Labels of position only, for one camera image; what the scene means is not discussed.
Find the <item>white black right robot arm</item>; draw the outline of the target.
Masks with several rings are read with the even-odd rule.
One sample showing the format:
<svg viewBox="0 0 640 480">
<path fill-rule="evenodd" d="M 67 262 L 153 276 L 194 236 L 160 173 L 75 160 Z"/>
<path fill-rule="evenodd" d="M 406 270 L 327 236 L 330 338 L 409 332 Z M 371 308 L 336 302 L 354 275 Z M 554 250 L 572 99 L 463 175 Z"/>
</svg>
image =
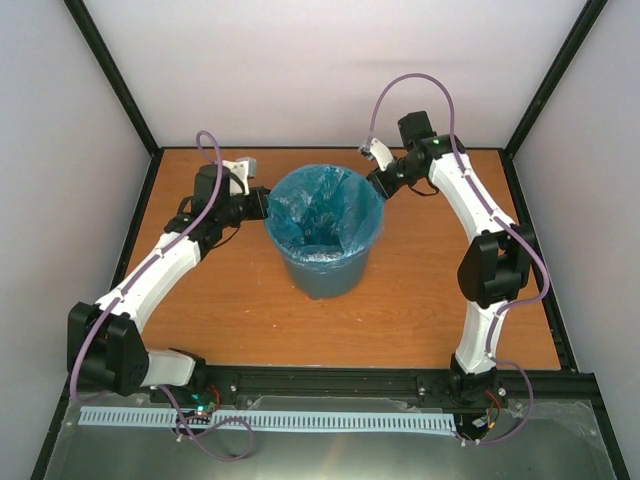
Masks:
<svg viewBox="0 0 640 480">
<path fill-rule="evenodd" d="M 495 384 L 494 354 L 506 307 L 528 283 L 528 249 L 534 234 L 500 208 L 460 140 L 437 134 L 426 112 L 407 114 L 398 127 L 405 155 L 395 156 L 373 136 L 360 152 L 375 162 L 367 179 L 384 199 L 426 180 L 448 201 L 464 229 L 469 246 L 457 281 L 467 306 L 461 341 L 451 359 L 448 392 L 455 403 L 469 405 Z"/>
</svg>

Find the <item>blue plastic trash bag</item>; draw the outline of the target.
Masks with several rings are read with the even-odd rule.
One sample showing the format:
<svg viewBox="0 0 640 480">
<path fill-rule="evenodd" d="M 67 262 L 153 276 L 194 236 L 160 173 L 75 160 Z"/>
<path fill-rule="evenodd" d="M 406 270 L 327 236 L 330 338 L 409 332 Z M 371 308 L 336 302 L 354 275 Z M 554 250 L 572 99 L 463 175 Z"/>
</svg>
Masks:
<svg viewBox="0 0 640 480">
<path fill-rule="evenodd" d="M 361 174 L 336 165 L 307 165 L 271 190 L 265 227 L 289 260 L 344 263 L 374 245 L 384 207 L 383 197 Z"/>
</svg>

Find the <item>teal plastic trash bin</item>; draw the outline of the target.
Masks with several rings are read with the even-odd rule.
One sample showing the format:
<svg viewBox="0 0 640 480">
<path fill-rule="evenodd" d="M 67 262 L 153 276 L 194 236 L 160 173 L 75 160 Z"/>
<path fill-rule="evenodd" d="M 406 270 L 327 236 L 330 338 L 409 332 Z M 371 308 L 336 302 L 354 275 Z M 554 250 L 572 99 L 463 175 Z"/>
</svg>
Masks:
<svg viewBox="0 0 640 480">
<path fill-rule="evenodd" d="M 334 240 L 278 246 L 294 285 L 311 299 L 345 295 L 362 281 L 375 243 L 344 246 Z"/>
</svg>

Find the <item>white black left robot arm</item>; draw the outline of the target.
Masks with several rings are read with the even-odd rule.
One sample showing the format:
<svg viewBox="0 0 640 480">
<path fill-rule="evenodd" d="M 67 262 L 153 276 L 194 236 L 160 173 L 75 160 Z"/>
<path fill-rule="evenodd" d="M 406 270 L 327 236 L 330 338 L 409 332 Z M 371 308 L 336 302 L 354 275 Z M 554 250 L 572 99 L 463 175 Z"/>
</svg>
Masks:
<svg viewBox="0 0 640 480">
<path fill-rule="evenodd" d="M 141 334 L 179 280 L 225 243 L 225 229 L 266 219 L 270 191 L 250 186 L 255 171 L 251 157 L 201 167 L 193 195 L 182 200 L 144 260 L 96 302 L 79 302 L 71 309 L 67 366 L 72 392 L 86 381 L 121 396 L 159 385 L 172 386 L 190 403 L 206 395 L 202 357 L 178 349 L 150 350 Z"/>
</svg>

